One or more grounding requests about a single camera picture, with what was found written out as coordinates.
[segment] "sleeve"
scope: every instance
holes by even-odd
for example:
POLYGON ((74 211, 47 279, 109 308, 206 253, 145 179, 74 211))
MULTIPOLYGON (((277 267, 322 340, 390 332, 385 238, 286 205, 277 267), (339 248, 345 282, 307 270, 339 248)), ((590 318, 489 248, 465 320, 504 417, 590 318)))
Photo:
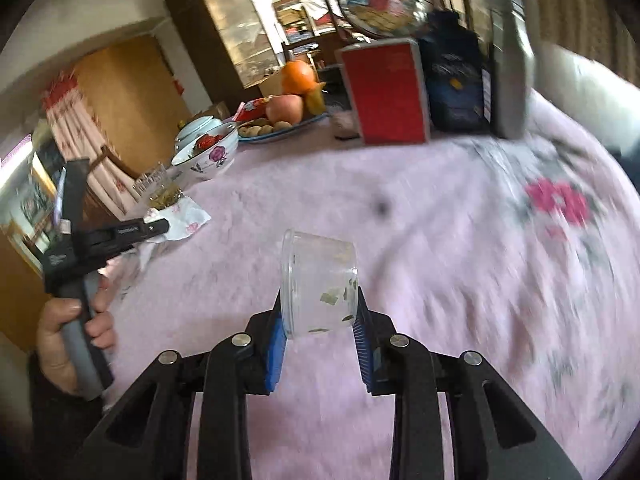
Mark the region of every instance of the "sleeve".
POLYGON ((63 471, 102 417, 102 399, 87 401, 57 389, 29 358, 33 457, 44 480, 62 480, 63 471))

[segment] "clear plastic cup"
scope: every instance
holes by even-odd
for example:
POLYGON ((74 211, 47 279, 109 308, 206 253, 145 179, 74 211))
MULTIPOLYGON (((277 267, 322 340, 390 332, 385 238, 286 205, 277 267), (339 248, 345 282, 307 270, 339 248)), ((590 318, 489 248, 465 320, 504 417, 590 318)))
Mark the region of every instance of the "clear plastic cup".
POLYGON ((282 243, 280 306, 288 339, 352 326, 358 309, 353 244, 289 229, 282 243))

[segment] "red book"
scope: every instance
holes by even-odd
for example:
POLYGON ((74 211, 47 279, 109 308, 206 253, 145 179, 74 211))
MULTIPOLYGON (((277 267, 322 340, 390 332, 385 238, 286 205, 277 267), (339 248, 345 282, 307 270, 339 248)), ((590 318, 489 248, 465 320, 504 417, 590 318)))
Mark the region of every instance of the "red book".
POLYGON ((354 122, 366 144, 427 142, 430 116, 418 44, 411 38, 338 51, 354 122))

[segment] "finger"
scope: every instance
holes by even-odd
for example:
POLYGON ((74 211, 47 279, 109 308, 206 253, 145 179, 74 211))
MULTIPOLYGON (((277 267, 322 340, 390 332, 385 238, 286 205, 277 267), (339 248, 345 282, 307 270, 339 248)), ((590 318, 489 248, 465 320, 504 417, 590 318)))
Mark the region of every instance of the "finger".
POLYGON ((84 329, 91 337, 98 337, 113 328, 113 316, 110 312, 98 314, 84 324, 84 329))
POLYGON ((116 344, 116 332, 115 330, 107 330, 107 332, 100 334, 98 337, 92 339, 91 344, 106 350, 116 344))
POLYGON ((104 312, 111 305, 111 301, 116 295, 116 291, 118 290, 118 286, 116 283, 111 283, 107 280, 107 287, 100 288, 96 295, 94 296, 94 300, 92 301, 92 307, 96 312, 104 312))
POLYGON ((45 333, 56 333, 60 326, 75 319, 80 314, 80 302, 78 300, 63 300, 53 298, 45 303, 40 316, 39 328, 45 333))
POLYGON ((109 288, 110 280, 104 275, 100 275, 100 281, 98 282, 98 289, 109 288))

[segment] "silver bottle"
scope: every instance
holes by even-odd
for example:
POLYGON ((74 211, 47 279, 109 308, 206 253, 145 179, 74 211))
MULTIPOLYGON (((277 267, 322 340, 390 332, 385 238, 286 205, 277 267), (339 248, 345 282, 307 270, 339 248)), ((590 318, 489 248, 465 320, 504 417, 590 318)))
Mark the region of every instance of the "silver bottle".
POLYGON ((491 126, 498 137, 521 139, 534 83, 535 56, 529 44, 522 0, 489 0, 491 49, 491 126))

